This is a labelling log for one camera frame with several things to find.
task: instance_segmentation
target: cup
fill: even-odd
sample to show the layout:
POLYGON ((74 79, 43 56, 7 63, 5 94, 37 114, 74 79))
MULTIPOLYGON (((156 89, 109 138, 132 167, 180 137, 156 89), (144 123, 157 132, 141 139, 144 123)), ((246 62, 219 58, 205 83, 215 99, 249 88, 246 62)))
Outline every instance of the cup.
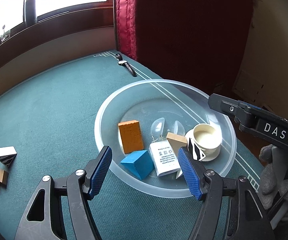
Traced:
POLYGON ((213 154, 222 142, 220 132, 207 123, 200 123, 193 128, 193 139, 206 156, 213 154))

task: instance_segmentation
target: toy block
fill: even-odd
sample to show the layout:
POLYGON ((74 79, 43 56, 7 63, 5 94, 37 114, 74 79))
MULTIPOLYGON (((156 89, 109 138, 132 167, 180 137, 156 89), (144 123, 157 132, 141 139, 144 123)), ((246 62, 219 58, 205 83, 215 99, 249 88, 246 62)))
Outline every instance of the toy block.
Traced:
POLYGON ((181 147, 187 146, 187 139, 185 138, 185 136, 181 136, 181 135, 169 132, 166 135, 166 139, 170 143, 176 157, 177 157, 177 154, 179 152, 179 149, 181 147))
POLYGON ((120 138, 124 153, 139 151, 144 149, 142 133, 139 126, 139 121, 120 122, 118 124, 120 138))
POLYGON ((145 179, 154 169, 151 155, 147 150, 134 151, 120 163, 139 179, 145 179))
POLYGON ((14 146, 0 148, 0 162, 9 167, 16 154, 14 146))
POLYGON ((7 185, 8 172, 0 169, 0 183, 7 185))

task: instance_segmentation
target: blue block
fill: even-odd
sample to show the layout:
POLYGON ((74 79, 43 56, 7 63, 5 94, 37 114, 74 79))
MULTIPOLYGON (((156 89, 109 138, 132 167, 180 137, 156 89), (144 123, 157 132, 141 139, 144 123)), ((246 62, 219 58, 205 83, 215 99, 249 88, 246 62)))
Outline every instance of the blue block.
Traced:
POLYGON ((120 163, 139 179, 145 179, 154 169, 154 163, 147 150, 134 151, 120 163))

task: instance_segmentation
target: plastic bowl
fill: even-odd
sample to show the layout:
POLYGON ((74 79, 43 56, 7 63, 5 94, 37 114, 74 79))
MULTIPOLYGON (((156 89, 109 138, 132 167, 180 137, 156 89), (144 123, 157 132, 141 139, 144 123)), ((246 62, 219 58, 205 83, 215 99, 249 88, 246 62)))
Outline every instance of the plastic bowl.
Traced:
POLYGON ((112 149, 110 170, 126 184, 150 195, 166 198, 191 196, 183 176, 175 179, 176 173, 172 173, 157 177, 153 170, 144 180, 139 180, 120 164, 125 154, 119 141, 118 123, 138 120, 144 148, 148 150, 152 142, 151 125, 164 117, 164 136, 176 120, 182 123, 186 132, 199 123, 216 128, 222 136, 220 154, 203 164, 222 177, 226 176, 235 159, 236 136, 229 118, 209 108, 208 97, 192 86, 165 79, 134 82, 112 93, 101 105, 94 128, 98 150, 104 145, 112 149))

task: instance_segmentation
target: bowl rim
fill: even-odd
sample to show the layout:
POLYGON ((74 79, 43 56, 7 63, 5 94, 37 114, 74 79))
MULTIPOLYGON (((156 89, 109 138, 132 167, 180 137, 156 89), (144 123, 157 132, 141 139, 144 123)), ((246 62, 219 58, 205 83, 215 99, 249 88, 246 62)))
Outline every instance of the bowl rim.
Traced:
MULTIPOLYGON (((94 135, 95 135, 95 142, 97 145, 98 150, 100 151, 103 147, 103 139, 102 139, 102 134, 101 134, 101 122, 102 122, 102 118, 103 118, 103 114, 105 112, 105 109, 107 108, 107 106, 109 105, 109 103, 120 93, 122 93, 123 91, 137 86, 137 85, 141 85, 141 84, 146 84, 146 83, 169 83, 169 84, 175 84, 175 85, 179 85, 179 86, 183 86, 186 87, 188 89, 191 89, 201 95, 203 95, 204 97, 206 97, 207 99, 209 98, 209 95, 207 95, 206 93, 204 93, 203 91, 190 86, 188 84, 182 83, 182 82, 178 82, 178 81, 174 81, 174 80, 168 80, 168 79, 144 79, 144 80, 140 80, 140 81, 136 81, 133 83, 130 83, 128 85, 123 86, 122 88, 116 90, 115 92, 113 92, 111 95, 109 95, 105 101, 103 102, 103 104, 100 106, 96 118, 95 118, 95 123, 94 123, 94 135)), ((228 172, 230 171, 231 167, 233 166, 234 161, 232 161, 232 159, 235 159, 235 155, 236 155, 236 135, 235 135, 235 130, 233 128, 232 122, 230 121, 230 119, 226 116, 223 115, 225 120, 228 123, 229 129, 232 136, 232 148, 234 150, 233 154, 230 156, 229 161, 227 162, 227 164, 225 165, 225 167, 222 169, 221 176, 225 177, 228 172)), ((185 198, 185 197, 190 197, 192 196, 189 189, 185 188, 185 189, 169 189, 169 188, 161 188, 161 187, 157 187, 157 186, 153 186, 150 184, 147 184, 143 181, 140 181, 136 178, 134 178, 133 176, 129 175, 127 172, 125 172, 122 168, 120 168, 118 166, 118 164, 112 160, 111 165, 109 167, 109 169, 118 177, 120 174, 125 173, 124 174, 124 179, 122 180, 123 182, 125 182, 127 185, 141 191, 144 192, 146 194, 149 195, 153 195, 153 196, 157 196, 157 197, 164 197, 164 198, 185 198)))

